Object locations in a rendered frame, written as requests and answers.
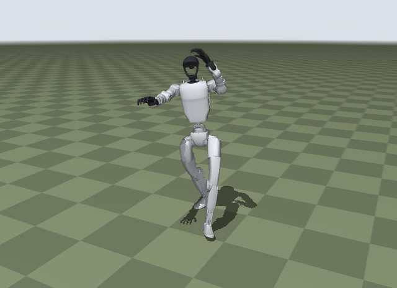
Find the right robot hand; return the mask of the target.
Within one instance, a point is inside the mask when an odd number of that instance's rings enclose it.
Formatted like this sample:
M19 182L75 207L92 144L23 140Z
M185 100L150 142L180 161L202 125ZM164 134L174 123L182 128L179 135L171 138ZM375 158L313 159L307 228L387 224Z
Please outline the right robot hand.
M155 104L156 104L156 105L159 104L158 100L155 99L155 97L151 97L151 96L148 96L148 97L144 97L144 98L139 99L139 100L137 101L137 105L139 105L139 103L141 104L141 102L143 102L143 103L148 103L149 106L153 106L153 105L155 105Z

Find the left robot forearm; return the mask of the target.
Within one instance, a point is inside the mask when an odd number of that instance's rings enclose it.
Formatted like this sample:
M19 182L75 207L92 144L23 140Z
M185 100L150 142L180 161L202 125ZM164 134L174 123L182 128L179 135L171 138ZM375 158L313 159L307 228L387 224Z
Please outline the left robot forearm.
M222 74L221 74L221 71L217 68L217 65L216 65L216 64L215 64L215 66L216 66L216 70L215 70L215 71L213 71L213 70L208 66L208 67L207 67L208 72L212 74L213 79L215 80L215 84L216 84L217 87L222 87L222 86L224 86L224 85L226 86L226 83L225 83L225 80L223 79L223 76L222 76ZM227 88L227 86L226 86L226 88Z

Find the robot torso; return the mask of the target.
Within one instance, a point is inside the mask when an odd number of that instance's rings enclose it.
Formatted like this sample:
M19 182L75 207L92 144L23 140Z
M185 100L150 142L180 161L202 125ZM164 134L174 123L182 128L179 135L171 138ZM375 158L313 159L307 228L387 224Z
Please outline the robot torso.
M188 80L187 82L189 82ZM210 112L210 93L207 81L196 79L197 83L184 82L180 85L180 95L184 114L190 123L197 122L190 133L192 146L204 147L208 145L209 129L200 123L208 119Z

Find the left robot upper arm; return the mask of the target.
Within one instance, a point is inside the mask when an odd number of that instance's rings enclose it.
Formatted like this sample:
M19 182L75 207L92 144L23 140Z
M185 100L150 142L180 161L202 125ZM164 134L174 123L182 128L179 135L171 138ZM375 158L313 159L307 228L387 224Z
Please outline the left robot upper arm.
M208 86L208 90L210 91L210 92L216 92L217 94L224 94L226 91L227 91L227 88L226 88L226 86L224 85L224 86L222 86L222 87L217 87L216 86L216 84L215 84L215 80L213 79L213 80L210 80L208 83L207 83L207 86Z

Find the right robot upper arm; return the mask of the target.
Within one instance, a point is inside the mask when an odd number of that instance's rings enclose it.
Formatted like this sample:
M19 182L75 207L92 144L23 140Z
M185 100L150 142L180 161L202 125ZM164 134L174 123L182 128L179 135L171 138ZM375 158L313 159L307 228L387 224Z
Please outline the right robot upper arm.
M170 102L170 100L173 97L180 96L180 85L178 84L173 84L170 86L170 88L167 91L163 91L161 94L163 94L166 97L165 102Z

